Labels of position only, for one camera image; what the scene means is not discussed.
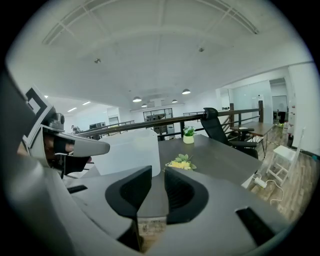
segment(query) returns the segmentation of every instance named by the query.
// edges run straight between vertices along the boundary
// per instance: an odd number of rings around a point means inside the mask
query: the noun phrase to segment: black mesh chair
[[[213,107],[204,107],[203,118],[201,118],[201,124],[208,134],[209,138],[231,146],[249,156],[258,159],[258,152],[254,149],[258,143],[257,142],[247,142],[247,141],[228,141],[228,138],[221,126],[218,118],[218,111]],[[247,128],[241,130],[241,138],[244,140],[246,133],[252,132],[255,129]]]

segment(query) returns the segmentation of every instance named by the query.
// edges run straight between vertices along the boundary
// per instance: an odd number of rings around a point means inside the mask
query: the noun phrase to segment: white ceiling
[[[83,103],[87,102],[88,100],[60,98],[60,97],[52,97],[52,96],[49,96],[46,100],[54,106],[55,111],[57,113],[62,113],[63,115],[65,115],[67,117],[72,117],[74,115],[79,114],[80,112],[82,112],[84,110],[96,108],[97,106],[101,106],[101,107],[105,108],[106,111],[108,108],[112,108],[109,105],[102,105],[102,104],[98,104],[98,103],[94,103],[94,102],[83,105]],[[76,108],[76,109],[71,112],[68,112],[68,110],[71,110],[73,108]]]
[[[289,33],[256,0],[59,0],[25,27],[6,62],[20,87],[136,110],[232,82]]]

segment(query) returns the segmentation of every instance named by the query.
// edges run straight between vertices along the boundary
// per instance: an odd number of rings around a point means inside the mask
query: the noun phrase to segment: gray table
[[[214,178],[225,179],[241,186],[260,168],[262,162],[204,135],[195,135],[193,144],[172,139],[159,141],[161,169],[178,154],[193,156],[195,172]],[[164,172],[152,178],[151,189],[138,211],[138,217],[161,217],[167,215],[168,198],[164,187]]]

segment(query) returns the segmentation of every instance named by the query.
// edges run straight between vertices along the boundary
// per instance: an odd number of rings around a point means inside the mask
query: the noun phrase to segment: power strip
[[[267,187],[267,183],[261,180],[259,177],[254,179],[254,182],[258,184],[261,188],[265,189]]]

